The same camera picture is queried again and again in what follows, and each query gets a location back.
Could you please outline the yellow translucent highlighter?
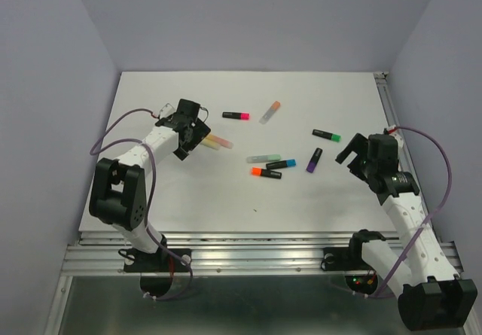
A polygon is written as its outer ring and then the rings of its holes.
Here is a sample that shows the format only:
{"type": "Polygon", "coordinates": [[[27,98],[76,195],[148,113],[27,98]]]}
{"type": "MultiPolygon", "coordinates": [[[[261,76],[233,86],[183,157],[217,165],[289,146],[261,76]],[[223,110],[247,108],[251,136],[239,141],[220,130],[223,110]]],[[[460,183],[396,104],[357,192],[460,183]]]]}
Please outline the yellow translucent highlighter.
{"type": "Polygon", "coordinates": [[[200,144],[216,151],[221,147],[219,143],[214,142],[208,138],[203,139],[200,144]]]}

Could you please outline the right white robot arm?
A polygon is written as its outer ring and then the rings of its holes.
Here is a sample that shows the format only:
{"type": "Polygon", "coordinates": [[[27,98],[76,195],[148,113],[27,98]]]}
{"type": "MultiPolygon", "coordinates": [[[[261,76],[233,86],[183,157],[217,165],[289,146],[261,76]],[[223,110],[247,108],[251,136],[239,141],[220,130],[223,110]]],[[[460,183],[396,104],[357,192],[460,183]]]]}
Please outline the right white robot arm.
{"type": "Polygon", "coordinates": [[[446,258],[415,178],[400,169],[398,149],[389,131],[368,137],[357,133],[336,157],[342,163],[355,155],[347,166],[350,173],[376,194],[403,247],[396,254],[380,233],[360,230],[353,234],[346,258],[376,273],[381,282],[370,297],[380,299],[390,290],[408,330],[462,327],[477,299],[476,285],[462,279],[446,258]]]}

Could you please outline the blue black highlighter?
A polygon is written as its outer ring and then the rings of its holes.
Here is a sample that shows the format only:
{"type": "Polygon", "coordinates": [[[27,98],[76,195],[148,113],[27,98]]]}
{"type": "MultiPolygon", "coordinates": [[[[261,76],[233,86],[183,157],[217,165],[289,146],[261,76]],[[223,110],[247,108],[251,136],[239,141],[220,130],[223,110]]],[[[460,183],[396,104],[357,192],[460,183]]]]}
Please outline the blue black highlighter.
{"type": "Polygon", "coordinates": [[[290,168],[293,166],[296,166],[296,160],[295,159],[290,159],[290,160],[279,160],[275,161],[272,163],[267,163],[266,164],[266,169],[269,170],[275,170],[275,169],[285,169],[285,168],[290,168]]]}

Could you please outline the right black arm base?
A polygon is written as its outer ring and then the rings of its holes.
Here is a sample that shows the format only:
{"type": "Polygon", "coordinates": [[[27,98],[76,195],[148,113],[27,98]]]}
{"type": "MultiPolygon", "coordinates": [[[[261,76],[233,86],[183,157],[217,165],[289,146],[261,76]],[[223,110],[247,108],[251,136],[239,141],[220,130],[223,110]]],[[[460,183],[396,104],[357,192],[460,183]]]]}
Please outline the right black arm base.
{"type": "Polygon", "coordinates": [[[320,268],[325,272],[361,271],[358,275],[345,275],[346,286],[355,293],[372,295],[378,286],[376,271],[357,257],[351,257],[348,247],[325,247],[320,268]]]}

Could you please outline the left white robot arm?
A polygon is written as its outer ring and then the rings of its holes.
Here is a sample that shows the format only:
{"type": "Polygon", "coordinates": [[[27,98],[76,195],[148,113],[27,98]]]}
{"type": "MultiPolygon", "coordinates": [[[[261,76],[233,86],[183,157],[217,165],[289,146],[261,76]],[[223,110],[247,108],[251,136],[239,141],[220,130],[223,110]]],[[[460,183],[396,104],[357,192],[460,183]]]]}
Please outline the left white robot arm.
{"type": "Polygon", "coordinates": [[[157,164],[170,155],[185,160],[211,129],[199,112],[208,110],[196,102],[180,99],[176,109],[154,112],[136,108],[121,115],[108,129],[109,134],[125,117],[138,112],[150,114],[156,123],[143,139],[118,139],[103,146],[101,136],[90,149],[100,155],[109,148],[133,143],[134,146],[114,159],[98,160],[88,205],[91,216],[115,228],[132,247],[142,253],[142,262],[150,270],[167,263],[164,237],[149,223],[148,213],[157,182],[157,164]]]}

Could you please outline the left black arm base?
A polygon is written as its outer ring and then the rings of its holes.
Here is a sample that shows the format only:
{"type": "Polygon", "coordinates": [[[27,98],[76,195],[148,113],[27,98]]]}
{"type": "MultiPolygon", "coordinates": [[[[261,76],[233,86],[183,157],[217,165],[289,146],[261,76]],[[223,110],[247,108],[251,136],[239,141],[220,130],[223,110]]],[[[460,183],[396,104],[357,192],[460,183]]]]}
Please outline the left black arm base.
{"type": "Polygon", "coordinates": [[[139,286],[145,298],[167,301],[180,298],[188,290],[192,276],[182,289],[175,289],[176,275],[189,273],[189,269],[179,260],[158,249],[154,254],[146,254],[134,248],[122,248],[117,253],[124,259],[125,273],[140,274],[139,286]]]}

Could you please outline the tan cap translucent highlighter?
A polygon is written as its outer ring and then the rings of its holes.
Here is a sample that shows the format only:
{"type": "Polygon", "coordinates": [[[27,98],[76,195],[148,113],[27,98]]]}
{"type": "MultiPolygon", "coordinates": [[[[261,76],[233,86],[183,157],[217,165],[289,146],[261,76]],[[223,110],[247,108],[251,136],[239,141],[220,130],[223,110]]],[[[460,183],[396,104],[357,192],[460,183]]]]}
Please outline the tan cap translucent highlighter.
{"type": "Polygon", "coordinates": [[[210,140],[210,141],[213,141],[217,144],[219,144],[220,146],[224,147],[224,148],[228,148],[228,149],[232,149],[233,148],[233,143],[228,141],[227,139],[223,139],[221,137],[218,137],[218,136],[215,136],[213,134],[209,134],[207,136],[207,139],[210,140]]]}

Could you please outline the orange black highlighter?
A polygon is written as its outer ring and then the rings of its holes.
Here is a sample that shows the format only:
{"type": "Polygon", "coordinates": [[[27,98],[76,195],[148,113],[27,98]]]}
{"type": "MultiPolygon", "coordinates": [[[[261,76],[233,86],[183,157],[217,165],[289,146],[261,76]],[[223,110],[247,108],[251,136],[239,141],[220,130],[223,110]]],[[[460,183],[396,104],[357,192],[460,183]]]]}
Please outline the orange black highlighter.
{"type": "Polygon", "coordinates": [[[272,178],[272,179],[281,179],[282,173],[273,171],[270,169],[263,169],[259,167],[252,167],[251,175],[258,176],[258,177],[265,177],[265,178],[272,178]]]}

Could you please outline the purple black highlighter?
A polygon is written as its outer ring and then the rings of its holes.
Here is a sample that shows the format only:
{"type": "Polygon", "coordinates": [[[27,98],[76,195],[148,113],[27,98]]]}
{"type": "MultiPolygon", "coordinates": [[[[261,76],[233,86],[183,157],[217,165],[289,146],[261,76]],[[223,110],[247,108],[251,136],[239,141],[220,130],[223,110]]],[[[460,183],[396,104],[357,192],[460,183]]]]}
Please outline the purple black highlighter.
{"type": "Polygon", "coordinates": [[[308,162],[306,170],[308,173],[313,173],[315,168],[317,167],[319,160],[322,156],[323,150],[321,148],[316,148],[315,151],[313,152],[313,155],[310,158],[310,161],[308,162]]]}

